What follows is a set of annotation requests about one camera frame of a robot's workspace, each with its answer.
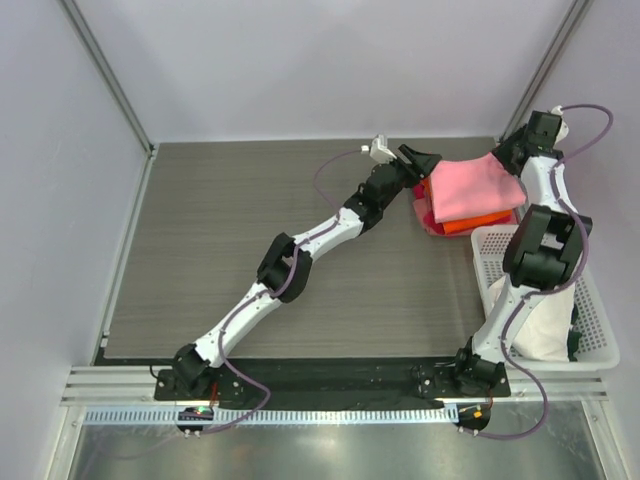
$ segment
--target floor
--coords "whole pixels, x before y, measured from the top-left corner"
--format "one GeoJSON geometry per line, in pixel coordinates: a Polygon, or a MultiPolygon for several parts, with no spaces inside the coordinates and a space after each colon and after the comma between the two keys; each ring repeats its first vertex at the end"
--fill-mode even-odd
{"type": "MultiPolygon", "coordinates": [[[[496,404],[488,431],[522,432],[540,411],[496,404]]],[[[245,426],[199,440],[175,427],[83,427],[77,452],[75,480],[605,480],[580,402],[552,403],[539,432],[510,442],[450,424],[245,426]]]]}
{"type": "MultiPolygon", "coordinates": [[[[491,138],[405,139],[446,159],[491,138]]],[[[163,144],[119,292],[107,358],[171,357],[246,292],[273,237],[332,215],[311,179],[366,140],[163,144]]],[[[342,203],[372,167],[350,156],[320,184],[342,203]]],[[[484,321],[468,238],[434,238],[404,192],[374,229],[324,256],[295,302],[263,320],[236,357],[450,355],[484,321]]]]}

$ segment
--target wall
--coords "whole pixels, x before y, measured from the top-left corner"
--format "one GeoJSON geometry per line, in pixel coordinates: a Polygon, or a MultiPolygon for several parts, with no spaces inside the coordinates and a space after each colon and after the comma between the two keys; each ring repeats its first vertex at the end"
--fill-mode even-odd
{"type": "Polygon", "coordinates": [[[156,142],[497,135],[570,0],[78,0],[156,142]]]}
{"type": "Polygon", "coordinates": [[[42,478],[145,155],[53,0],[0,2],[0,465],[42,478]]]}
{"type": "MultiPolygon", "coordinates": [[[[535,102],[594,102],[613,110],[608,137],[567,167],[567,187],[576,207],[593,217],[589,264],[620,346],[620,366],[605,379],[629,445],[640,444],[640,320],[636,286],[640,272],[640,3],[594,2],[586,19],[535,102]]],[[[580,146],[605,123],[598,112],[567,113],[571,133],[565,151],[580,146]]]]}

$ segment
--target pink towel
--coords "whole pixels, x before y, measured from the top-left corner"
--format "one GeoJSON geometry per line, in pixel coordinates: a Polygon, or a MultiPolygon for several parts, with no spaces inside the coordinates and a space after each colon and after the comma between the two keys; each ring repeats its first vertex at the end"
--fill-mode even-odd
{"type": "Polygon", "coordinates": [[[429,180],[438,223],[511,210],[526,201],[518,180],[491,153],[463,162],[442,160],[429,180]]]}

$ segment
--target purple cable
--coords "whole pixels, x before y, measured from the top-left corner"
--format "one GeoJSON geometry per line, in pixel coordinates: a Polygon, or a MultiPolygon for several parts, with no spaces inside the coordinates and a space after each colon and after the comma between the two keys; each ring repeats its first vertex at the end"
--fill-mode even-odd
{"type": "MultiPolygon", "coordinates": [[[[295,246],[295,248],[293,250],[293,258],[292,258],[292,262],[291,262],[291,268],[289,270],[289,275],[287,276],[287,279],[285,280],[285,282],[282,284],[282,286],[278,290],[276,290],[275,292],[271,292],[271,291],[269,291],[268,289],[265,288],[264,290],[261,290],[260,292],[256,293],[253,297],[251,297],[250,299],[248,299],[247,301],[242,303],[240,306],[238,306],[238,308],[236,308],[233,312],[231,312],[231,314],[229,315],[227,320],[224,322],[222,327],[220,327],[220,334],[218,335],[218,353],[220,354],[220,358],[222,359],[222,362],[238,378],[240,378],[240,379],[244,380],[245,382],[247,382],[248,384],[253,385],[254,387],[262,390],[265,393],[264,398],[252,410],[242,414],[238,418],[235,418],[235,419],[231,420],[228,423],[225,423],[224,425],[218,425],[216,427],[208,428],[207,430],[204,430],[202,432],[202,435],[210,435],[212,433],[222,432],[224,430],[227,430],[227,429],[229,429],[229,428],[231,428],[231,427],[233,427],[233,426],[245,421],[246,419],[251,417],[254,413],[256,413],[258,410],[262,409],[269,402],[269,400],[271,399],[271,390],[269,390],[269,388],[266,385],[263,385],[262,383],[258,382],[257,380],[254,380],[253,378],[249,377],[248,375],[242,373],[240,370],[238,370],[236,367],[234,367],[231,364],[231,362],[227,358],[226,354],[224,353],[224,346],[222,345],[222,337],[225,335],[227,328],[229,327],[231,322],[234,320],[234,318],[236,318],[240,312],[242,312],[245,308],[247,308],[253,302],[255,302],[256,300],[261,298],[262,295],[269,294],[272,298],[279,297],[289,287],[289,285],[291,284],[291,281],[293,280],[293,276],[294,276],[295,270],[296,270],[296,265],[298,263],[298,252],[299,252],[300,248],[302,246],[306,245],[307,243],[315,240],[316,238],[320,238],[321,236],[326,235],[327,233],[329,233],[330,231],[332,231],[334,228],[336,228],[338,226],[338,224],[340,223],[340,207],[333,201],[333,199],[326,192],[324,192],[320,188],[320,186],[318,185],[318,177],[319,177],[320,173],[325,169],[325,167],[327,167],[331,163],[335,162],[336,160],[338,160],[340,158],[343,158],[343,157],[346,157],[346,156],[349,156],[349,155],[353,155],[355,153],[360,153],[360,150],[352,150],[352,151],[341,153],[340,155],[336,155],[335,157],[331,158],[327,162],[323,163],[322,166],[316,171],[315,175],[313,176],[313,187],[320,194],[320,196],[329,205],[331,205],[332,209],[337,212],[334,222],[331,225],[329,225],[327,228],[325,228],[325,229],[323,229],[323,230],[311,235],[310,237],[308,237],[305,240],[303,240],[302,242],[300,242],[300,244],[297,244],[295,246]]],[[[135,460],[135,459],[144,457],[145,455],[148,455],[148,454],[160,449],[161,447],[165,446],[167,443],[172,442],[172,441],[174,441],[174,440],[176,440],[178,438],[183,438],[183,437],[182,437],[182,435],[175,435],[175,436],[167,437],[164,440],[158,442],[153,447],[150,447],[150,448],[148,448],[147,450],[145,450],[145,451],[143,451],[141,453],[136,453],[136,454],[132,454],[132,455],[119,455],[119,454],[112,454],[112,453],[109,453],[109,452],[105,452],[104,449],[102,448],[102,442],[98,442],[96,444],[96,446],[95,446],[96,448],[95,448],[94,452],[89,457],[89,460],[87,461],[87,464],[86,464],[85,468],[83,469],[82,474],[80,475],[80,479],[81,480],[85,480],[86,478],[88,478],[89,472],[91,471],[91,468],[93,467],[93,464],[97,460],[99,453],[101,455],[107,457],[107,458],[111,458],[111,459],[114,459],[114,460],[135,460]]]]}
{"type": "MultiPolygon", "coordinates": [[[[578,262],[578,266],[574,270],[573,275],[565,284],[560,285],[558,288],[554,290],[527,293],[522,298],[518,306],[511,313],[507,321],[505,322],[504,328],[502,329],[502,332],[500,334],[500,349],[502,350],[502,355],[504,355],[505,360],[516,370],[519,370],[520,372],[528,376],[540,390],[540,395],[542,395],[542,416],[540,417],[540,420],[538,421],[538,423],[536,423],[529,430],[526,430],[522,433],[510,435],[510,434],[478,432],[477,436],[479,437],[490,438],[492,440],[519,440],[521,438],[528,437],[529,435],[532,435],[536,433],[538,430],[540,430],[544,425],[544,423],[547,421],[547,417],[549,416],[549,397],[547,396],[547,392],[545,391],[542,385],[542,382],[533,373],[531,373],[529,370],[527,370],[523,366],[519,365],[515,360],[513,360],[509,356],[509,352],[507,352],[506,339],[507,339],[507,332],[509,331],[509,327],[511,327],[511,324],[515,321],[516,316],[518,315],[520,310],[524,308],[527,301],[531,297],[551,295],[551,294],[559,293],[566,290],[567,288],[569,288],[571,285],[573,285],[578,281],[578,279],[582,275],[582,272],[584,271],[587,265],[587,258],[589,257],[589,235],[587,234],[587,229],[584,226],[584,223],[582,223],[582,220],[580,220],[578,213],[575,212],[571,207],[569,207],[569,205],[560,196],[560,189],[558,188],[558,179],[557,179],[557,168],[560,167],[561,165],[564,165],[567,160],[580,155],[587,149],[594,146],[600,140],[602,140],[604,136],[607,133],[609,133],[609,130],[611,130],[611,126],[613,125],[613,113],[611,112],[611,110],[609,110],[606,107],[603,107],[601,105],[590,104],[590,103],[569,105],[566,107],[562,107],[562,110],[573,110],[573,109],[579,109],[579,108],[591,108],[591,109],[600,110],[601,112],[604,112],[608,117],[607,125],[591,141],[585,143],[580,148],[574,150],[573,152],[571,152],[570,154],[566,155],[564,158],[556,162],[556,164],[553,166],[552,173],[550,174],[550,180],[551,180],[551,190],[553,191],[553,195],[556,201],[571,216],[575,224],[578,226],[578,230],[580,231],[580,240],[582,242],[582,256],[580,257],[580,262],[578,262]]],[[[476,435],[476,433],[471,429],[464,428],[463,430],[467,433],[476,435]]]]}

